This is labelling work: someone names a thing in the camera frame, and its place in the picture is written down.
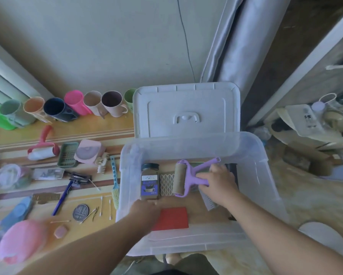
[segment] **green plastic basket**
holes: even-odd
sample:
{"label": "green plastic basket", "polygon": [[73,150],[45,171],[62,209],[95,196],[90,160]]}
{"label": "green plastic basket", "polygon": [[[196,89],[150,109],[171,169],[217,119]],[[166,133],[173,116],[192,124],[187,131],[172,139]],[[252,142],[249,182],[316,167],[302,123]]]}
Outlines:
{"label": "green plastic basket", "polygon": [[69,142],[62,145],[57,163],[58,167],[73,168],[78,165],[78,161],[74,158],[78,146],[77,142]]}

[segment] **person's left hand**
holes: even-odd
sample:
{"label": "person's left hand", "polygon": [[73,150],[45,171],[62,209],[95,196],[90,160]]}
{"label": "person's left hand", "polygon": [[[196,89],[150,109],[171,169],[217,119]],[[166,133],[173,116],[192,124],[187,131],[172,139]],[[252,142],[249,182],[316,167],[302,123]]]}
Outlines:
{"label": "person's left hand", "polygon": [[133,222],[148,234],[160,217],[161,208],[155,201],[137,200],[131,206],[128,216]]}

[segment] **paper roll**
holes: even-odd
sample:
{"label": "paper roll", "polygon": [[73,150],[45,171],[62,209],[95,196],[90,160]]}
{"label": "paper roll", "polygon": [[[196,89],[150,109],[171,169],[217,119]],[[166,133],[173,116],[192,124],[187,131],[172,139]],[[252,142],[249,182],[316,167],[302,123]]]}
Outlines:
{"label": "paper roll", "polygon": [[34,148],[32,152],[28,154],[29,160],[42,160],[46,158],[54,157],[55,154],[53,153],[53,147],[47,147],[47,148]]}

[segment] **hand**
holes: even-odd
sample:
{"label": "hand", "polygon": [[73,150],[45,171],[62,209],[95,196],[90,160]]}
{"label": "hand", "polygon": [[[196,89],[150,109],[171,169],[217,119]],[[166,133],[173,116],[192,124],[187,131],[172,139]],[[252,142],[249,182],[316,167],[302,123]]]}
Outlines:
{"label": "hand", "polygon": [[161,208],[154,201],[137,200],[131,206],[128,217],[133,224],[148,234],[160,217]]}
{"label": "hand", "polygon": [[209,173],[198,173],[196,177],[208,180],[210,186],[199,185],[199,188],[215,203],[224,207],[229,199],[240,194],[233,173],[225,165],[212,164]]}

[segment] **gray curtain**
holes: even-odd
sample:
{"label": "gray curtain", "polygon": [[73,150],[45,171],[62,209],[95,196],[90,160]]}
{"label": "gray curtain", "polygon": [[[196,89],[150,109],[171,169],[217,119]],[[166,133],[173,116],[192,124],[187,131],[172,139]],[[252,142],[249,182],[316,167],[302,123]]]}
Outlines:
{"label": "gray curtain", "polygon": [[241,103],[267,55],[290,0],[227,0],[201,82],[235,83]]}

